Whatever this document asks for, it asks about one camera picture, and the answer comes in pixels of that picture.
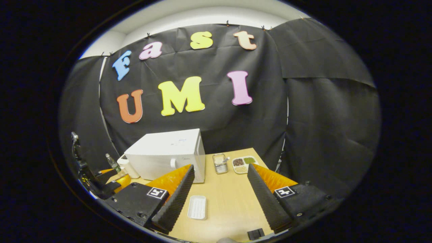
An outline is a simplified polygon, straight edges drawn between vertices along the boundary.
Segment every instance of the wooden table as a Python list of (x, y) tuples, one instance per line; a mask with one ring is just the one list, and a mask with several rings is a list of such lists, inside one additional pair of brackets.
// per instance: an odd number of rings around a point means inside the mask
[[(213, 154), (206, 155), (206, 177), (204, 183), (194, 183), (180, 216), (169, 236), (199, 243), (216, 243), (229, 237), (238, 242), (247, 242), (248, 231), (262, 228), (265, 235), (273, 233), (264, 212), (247, 178), (248, 174), (237, 174), (232, 168), (232, 159), (253, 156), (259, 165), (267, 168), (253, 148), (224, 152), (228, 160), (228, 172), (216, 174)], [(132, 179), (146, 184), (149, 180)], [(196, 220), (187, 216), (190, 197), (202, 195), (207, 198), (207, 219)]]

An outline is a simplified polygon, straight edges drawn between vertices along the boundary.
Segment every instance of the black fabric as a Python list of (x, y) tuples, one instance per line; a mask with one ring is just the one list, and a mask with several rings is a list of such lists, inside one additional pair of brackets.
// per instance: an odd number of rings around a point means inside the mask
[[(212, 33), (210, 48), (194, 50), (190, 36), (195, 32)], [(245, 50), (233, 36), (239, 31), (253, 35), (255, 50)], [(162, 54), (140, 60), (146, 44), (160, 41)], [(113, 63), (127, 50), (129, 73), (118, 81)], [(248, 72), (248, 93), (253, 101), (232, 104), (234, 91), (227, 73)], [(162, 92), (158, 85), (172, 81), (181, 90), (188, 77), (200, 76), (201, 101), (205, 109), (183, 110), (162, 116)], [(121, 119), (117, 97), (128, 94), (129, 113), (135, 113), (131, 92), (142, 89), (143, 116), (136, 123)], [(253, 147), (270, 169), (275, 169), (286, 128), (287, 101), (285, 83), (276, 46), (268, 32), (249, 26), (209, 24), (189, 26), (143, 38), (115, 52), (106, 62), (101, 79), (101, 107), (108, 131), (119, 153), (147, 133), (200, 128), (206, 153)]]
[(352, 48), (314, 19), (273, 28), (289, 98), (281, 174), (346, 197), (373, 159), (378, 93)]
[(105, 158), (109, 153), (117, 159), (104, 127), (99, 107), (99, 75), (103, 57), (88, 57), (76, 62), (73, 67), (59, 104), (59, 136), (67, 164), (76, 172), (72, 157), (71, 132), (79, 136), (81, 157), (90, 170), (109, 169)]

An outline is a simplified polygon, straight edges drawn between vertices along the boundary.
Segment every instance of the white microwave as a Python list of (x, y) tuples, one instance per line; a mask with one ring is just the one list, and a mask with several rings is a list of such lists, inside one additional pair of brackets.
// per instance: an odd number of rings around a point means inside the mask
[(154, 180), (193, 164), (194, 183), (203, 183), (206, 155), (199, 129), (146, 134), (124, 154), (143, 179)]

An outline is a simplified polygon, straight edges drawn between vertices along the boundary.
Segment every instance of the plastic bottle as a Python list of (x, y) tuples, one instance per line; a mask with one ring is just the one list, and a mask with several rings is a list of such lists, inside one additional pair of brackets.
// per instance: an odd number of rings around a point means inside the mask
[(107, 157), (108, 163), (111, 166), (111, 168), (115, 169), (115, 171), (117, 171), (117, 173), (119, 173), (121, 171), (121, 168), (117, 164), (117, 162), (113, 158), (111, 158), (111, 156), (109, 154), (105, 154), (105, 156)]

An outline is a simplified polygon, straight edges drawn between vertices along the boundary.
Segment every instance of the white tray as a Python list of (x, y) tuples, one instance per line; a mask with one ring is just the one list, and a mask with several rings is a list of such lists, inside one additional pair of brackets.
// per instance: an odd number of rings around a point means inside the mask
[[(252, 158), (252, 159), (255, 160), (254, 164), (259, 165), (257, 159), (255, 159), (255, 157), (253, 157), (253, 156), (243, 156), (243, 157), (238, 157), (238, 158), (232, 159), (232, 160), (231, 160), (232, 168), (234, 169), (234, 171), (235, 171), (237, 174), (245, 174), (245, 173), (248, 172), (249, 164), (246, 164), (244, 158)], [(244, 164), (243, 164), (243, 165), (240, 165), (240, 166), (234, 166), (234, 160), (236, 160), (236, 159), (241, 159), (241, 160), (243, 161)], [(240, 167), (244, 167), (244, 168), (246, 168), (246, 171), (245, 171), (245, 172), (237, 172), (237, 170), (235, 170), (236, 168), (240, 168)]]
[(187, 216), (193, 219), (205, 220), (207, 218), (206, 203), (205, 196), (191, 196)]

